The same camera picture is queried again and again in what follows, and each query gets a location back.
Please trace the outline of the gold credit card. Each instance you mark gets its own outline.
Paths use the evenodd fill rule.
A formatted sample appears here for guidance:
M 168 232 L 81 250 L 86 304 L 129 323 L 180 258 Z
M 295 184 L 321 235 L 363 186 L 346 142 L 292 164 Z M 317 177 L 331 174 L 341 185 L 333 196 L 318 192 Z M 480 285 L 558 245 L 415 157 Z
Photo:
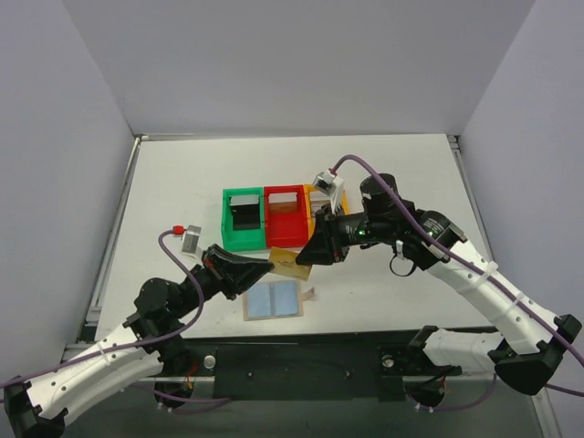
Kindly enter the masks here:
M 308 281 L 312 266 L 299 265 L 296 261 L 298 253 L 287 249 L 272 247 L 268 261 L 273 265 L 271 273 L 278 276 Z

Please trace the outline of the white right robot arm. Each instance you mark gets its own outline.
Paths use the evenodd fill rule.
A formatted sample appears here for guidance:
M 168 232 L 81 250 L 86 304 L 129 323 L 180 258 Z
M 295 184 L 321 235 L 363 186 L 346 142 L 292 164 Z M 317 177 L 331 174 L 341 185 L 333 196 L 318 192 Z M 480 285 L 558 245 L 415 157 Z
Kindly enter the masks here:
M 298 265 L 331 266 L 343 262 L 353 246 L 388 245 L 395 258 L 443 281 L 494 327 L 491 333 L 421 329 L 406 355 L 413 370 L 453 367 L 494 373 L 525 395 L 547 387 L 582 329 L 578 319 L 538 305 L 501 275 L 496 263 L 482 256 L 446 216 L 402 199 L 392 175 L 362 181 L 363 210 L 356 214 L 341 208 L 343 181 L 338 175 L 321 172 L 314 186 L 329 201 L 315 213 L 314 232 L 296 258 Z

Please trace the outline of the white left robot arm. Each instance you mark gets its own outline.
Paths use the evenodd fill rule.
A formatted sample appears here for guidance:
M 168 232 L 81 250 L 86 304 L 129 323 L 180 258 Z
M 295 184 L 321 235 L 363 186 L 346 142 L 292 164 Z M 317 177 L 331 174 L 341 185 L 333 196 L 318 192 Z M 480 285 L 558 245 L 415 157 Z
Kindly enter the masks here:
M 53 370 L 3 385 L 15 436 L 59 437 L 81 413 L 132 383 L 162 372 L 180 374 L 189 359 L 182 318 L 201 315 L 204 303 L 218 294 L 236 299 L 273 267 L 212 245 L 183 282 L 146 280 L 134 313 L 110 334 Z

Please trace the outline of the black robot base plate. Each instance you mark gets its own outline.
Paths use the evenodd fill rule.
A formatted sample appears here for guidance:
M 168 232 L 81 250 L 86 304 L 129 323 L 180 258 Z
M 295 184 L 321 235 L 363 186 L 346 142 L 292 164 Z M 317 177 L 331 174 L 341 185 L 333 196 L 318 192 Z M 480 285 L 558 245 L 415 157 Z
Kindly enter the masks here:
M 399 402 L 407 391 L 437 391 L 459 367 L 437 366 L 421 352 L 417 331 L 188 339 L 187 359 L 142 381 L 166 404 L 181 398 L 236 401 Z

